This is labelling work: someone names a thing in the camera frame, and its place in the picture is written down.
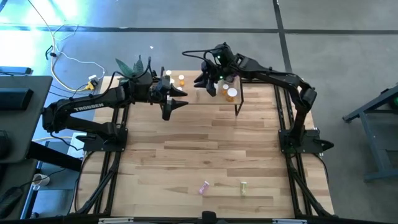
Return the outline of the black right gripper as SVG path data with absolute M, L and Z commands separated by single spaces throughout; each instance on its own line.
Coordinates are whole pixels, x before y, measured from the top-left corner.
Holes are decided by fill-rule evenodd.
M 201 71 L 202 73 L 194 80 L 194 87 L 206 87 L 206 91 L 210 96 L 216 96 L 217 84 L 215 82 L 224 78 L 221 66 L 213 63 L 211 60 L 204 60 L 201 63 Z

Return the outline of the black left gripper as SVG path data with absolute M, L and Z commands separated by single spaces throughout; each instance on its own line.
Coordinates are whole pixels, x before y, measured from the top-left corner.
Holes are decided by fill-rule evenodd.
M 169 77 L 162 77 L 155 88 L 152 90 L 152 99 L 154 103 L 158 103 L 162 109 L 162 119 L 168 121 L 170 119 L 171 113 L 177 108 L 181 108 L 188 105 L 187 101 L 178 101 L 175 99 L 168 100 L 168 95 L 170 91 L 170 96 L 187 96 L 183 90 L 180 91 L 173 84 L 170 85 Z

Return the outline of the large amber bottle white cap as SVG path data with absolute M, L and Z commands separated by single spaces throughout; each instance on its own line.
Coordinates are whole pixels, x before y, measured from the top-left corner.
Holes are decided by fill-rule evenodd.
M 238 95 L 238 91 L 235 88 L 229 88 L 226 92 L 226 100 L 230 103 L 235 101 L 235 98 Z

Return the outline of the snake plant white pot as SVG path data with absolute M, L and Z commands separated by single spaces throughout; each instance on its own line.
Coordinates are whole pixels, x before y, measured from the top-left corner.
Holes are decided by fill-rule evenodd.
M 151 57 L 148 58 L 146 68 L 144 68 L 141 55 L 139 55 L 137 62 L 134 62 L 132 67 L 117 58 L 116 63 L 119 66 L 121 76 L 124 80 L 137 80 L 150 70 Z

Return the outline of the white box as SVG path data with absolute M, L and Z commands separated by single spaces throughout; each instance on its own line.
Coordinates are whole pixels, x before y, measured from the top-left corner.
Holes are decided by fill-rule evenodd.
M 85 156 L 85 152 L 83 150 L 85 143 L 77 139 L 78 136 L 86 136 L 86 133 L 73 133 L 67 154 L 69 156 L 81 159 Z

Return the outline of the white paper cup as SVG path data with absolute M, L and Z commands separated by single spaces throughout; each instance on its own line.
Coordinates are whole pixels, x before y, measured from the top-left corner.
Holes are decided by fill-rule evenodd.
M 44 174 L 35 174 L 32 179 L 33 190 L 39 190 L 41 187 L 45 187 L 50 182 L 50 177 Z

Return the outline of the black side desk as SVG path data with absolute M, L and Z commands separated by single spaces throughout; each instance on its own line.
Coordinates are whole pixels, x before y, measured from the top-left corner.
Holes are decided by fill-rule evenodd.
M 25 159 L 53 78 L 51 76 L 0 77 L 0 88 L 29 88 L 32 98 L 24 111 L 0 111 L 0 130 L 11 142 L 9 153 L 0 164 L 16 163 Z

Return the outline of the black flat device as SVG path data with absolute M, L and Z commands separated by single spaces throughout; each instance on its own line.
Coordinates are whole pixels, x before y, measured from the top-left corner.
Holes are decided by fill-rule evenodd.
M 0 73 L 11 75 L 30 75 L 32 69 L 29 67 L 2 67 L 0 66 Z

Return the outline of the grey metal table stand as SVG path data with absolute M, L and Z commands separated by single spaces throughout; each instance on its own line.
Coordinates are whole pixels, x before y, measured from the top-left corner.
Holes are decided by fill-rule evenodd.
M 373 100 L 353 110 L 343 117 L 346 123 L 358 118 L 361 120 L 370 150 L 377 165 L 377 171 L 364 176 L 365 181 L 398 177 L 389 158 L 389 152 L 398 153 L 398 105 L 382 110 L 381 106 L 398 100 L 398 85 L 387 88 Z

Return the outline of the wooden shelf black frame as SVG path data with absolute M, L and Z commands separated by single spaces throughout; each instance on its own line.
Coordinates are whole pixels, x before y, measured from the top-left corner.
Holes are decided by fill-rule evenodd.
M 166 76 L 165 72 L 167 70 L 162 67 L 162 76 Z M 187 96 L 184 97 L 176 97 L 176 100 L 187 101 L 190 105 L 234 105 L 234 112 L 237 116 L 241 110 L 241 107 L 244 103 L 243 96 L 243 85 L 241 83 L 241 78 L 235 81 L 232 84 L 226 83 L 224 80 L 220 80 L 218 83 L 221 87 L 221 93 L 216 96 L 210 96 L 205 88 L 195 88 L 194 80 L 201 74 L 200 70 L 171 70 L 171 78 L 175 80 L 173 84 L 175 87 L 179 87 L 179 75 L 185 76 L 185 85 L 182 87 L 183 91 L 187 93 Z M 222 94 L 222 86 L 224 84 L 228 84 L 230 88 L 235 88 L 238 91 L 238 95 L 235 98 L 235 101 L 230 103 L 226 100 L 226 95 Z M 200 91 L 200 97 L 197 98 L 196 90 Z

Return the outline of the silver aluminium bracket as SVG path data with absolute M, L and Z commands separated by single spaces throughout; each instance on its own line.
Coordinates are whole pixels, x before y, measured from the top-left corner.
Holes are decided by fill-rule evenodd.
M 306 220 L 299 219 L 273 219 L 272 224 L 308 224 Z
M 100 218 L 98 220 L 98 224 L 129 224 L 133 222 L 133 218 L 126 217 Z

